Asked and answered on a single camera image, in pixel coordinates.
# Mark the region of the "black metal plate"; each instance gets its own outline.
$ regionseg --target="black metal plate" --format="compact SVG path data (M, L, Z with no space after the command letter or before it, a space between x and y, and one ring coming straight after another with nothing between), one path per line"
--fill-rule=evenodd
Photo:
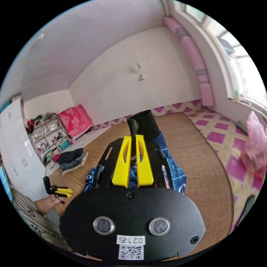
M128 200L135 192L137 198ZM115 223L110 235L100 235L93 229L99 216L109 217ZM148 225L156 217L165 217L171 223L164 236L150 234ZM190 253L198 245L191 244L205 233L199 209L187 196L166 188L94 188L78 195L67 207L60 220L60 231L69 246L76 252L121 264L141 264L160 261ZM118 260L117 235L145 236L144 261Z

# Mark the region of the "printed number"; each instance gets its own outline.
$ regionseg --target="printed number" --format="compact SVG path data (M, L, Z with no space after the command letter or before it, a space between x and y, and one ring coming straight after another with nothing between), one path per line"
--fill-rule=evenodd
M118 245L145 245L145 236L121 236L117 235Z

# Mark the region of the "red gift bag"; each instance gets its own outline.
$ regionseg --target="red gift bag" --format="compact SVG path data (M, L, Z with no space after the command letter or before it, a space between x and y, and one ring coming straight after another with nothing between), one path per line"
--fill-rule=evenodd
M59 113L58 116L73 140L78 139L93 126L91 118L88 116L82 105L68 108Z

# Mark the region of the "hand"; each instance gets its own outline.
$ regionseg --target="hand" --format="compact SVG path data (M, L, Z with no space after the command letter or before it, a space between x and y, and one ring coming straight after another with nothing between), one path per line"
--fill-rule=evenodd
M56 205L58 203L60 203L60 201L64 201L64 198L63 197L56 197L55 195L49 195L48 196L51 201Z

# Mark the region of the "white label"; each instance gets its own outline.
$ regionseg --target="white label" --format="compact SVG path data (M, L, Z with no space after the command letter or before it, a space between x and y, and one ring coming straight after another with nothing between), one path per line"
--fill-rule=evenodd
M128 261L144 259L144 245L120 245L118 259Z
M145 236L121 236L117 235L118 245L145 245Z

